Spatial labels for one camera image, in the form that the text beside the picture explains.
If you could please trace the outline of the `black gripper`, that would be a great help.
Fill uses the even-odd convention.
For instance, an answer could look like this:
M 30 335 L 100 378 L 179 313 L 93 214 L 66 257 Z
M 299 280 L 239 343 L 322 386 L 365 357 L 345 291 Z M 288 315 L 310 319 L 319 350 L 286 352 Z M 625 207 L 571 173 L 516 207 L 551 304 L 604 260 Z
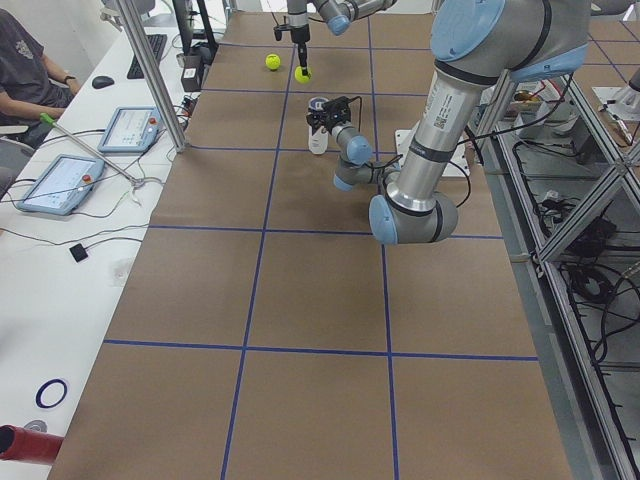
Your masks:
M 322 110 L 322 112 L 308 112 L 306 121 L 312 133 L 320 135 L 328 135 L 329 129 L 333 129 L 337 125 L 345 124 L 350 121 L 350 113 L 346 115 L 330 115 Z

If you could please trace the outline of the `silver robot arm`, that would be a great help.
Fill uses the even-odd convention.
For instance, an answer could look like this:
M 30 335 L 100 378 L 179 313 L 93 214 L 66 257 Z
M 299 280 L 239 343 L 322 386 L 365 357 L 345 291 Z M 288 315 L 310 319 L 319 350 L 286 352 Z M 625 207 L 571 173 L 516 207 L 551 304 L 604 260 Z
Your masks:
M 277 41 L 280 41 L 284 31 L 290 34 L 291 41 L 296 46 L 299 63 L 294 71 L 294 77 L 301 84 L 308 83 L 312 76 L 307 54 L 307 43 L 311 39 L 308 14 L 309 4 L 314 6 L 328 30 L 334 36 L 340 36 L 356 20 L 366 18 L 379 11 L 385 11 L 394 6 L 396 2 L 393 0 L 287 1 L 287 13 L 284 17 L 284 23 L 274 28 L 274 36 Z
M 522 83 L 575 72 L 586 58 L 590 16 L 587 1 L 444 2 L 431 29 L 434 75 L 424 113 L 406 153 L 388 165 L 374 164 L 348 99 L 309 109 L 310 130 L 326 131 L 341 150 L 335 186 L 379 184 L 368 213 L 378 242 L 438 242 L 455 230 L 457 207 L 436 187 L 483 93 L 502 73 Z

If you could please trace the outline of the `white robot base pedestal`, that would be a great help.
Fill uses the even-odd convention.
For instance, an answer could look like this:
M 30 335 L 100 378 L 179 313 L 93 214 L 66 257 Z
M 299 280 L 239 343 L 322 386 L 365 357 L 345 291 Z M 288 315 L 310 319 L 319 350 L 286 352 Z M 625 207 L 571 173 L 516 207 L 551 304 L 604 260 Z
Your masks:
M 398 162 L 400 167 L 404 166 L 410 141 L 414 134 L 414 129 L 398 129 L 394 133 L 396 154 L 401 156 Z M 465 138 L 461 136 L 453 156 L 447 163 L 443 176 L 445 178 L 463 178 L 465 175 L 469 174 L 470 167 L 466 158 Z

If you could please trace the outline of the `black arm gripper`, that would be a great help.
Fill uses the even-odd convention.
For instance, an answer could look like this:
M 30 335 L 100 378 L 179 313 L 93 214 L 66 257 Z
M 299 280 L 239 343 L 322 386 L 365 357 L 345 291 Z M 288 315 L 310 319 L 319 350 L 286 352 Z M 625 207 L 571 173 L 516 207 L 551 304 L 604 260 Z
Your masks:
M 299 66 L 308 69 L 306 43 L 309 41 L 309 24 L 291 25 L 290 35 L 292 42 L 297 45 Z

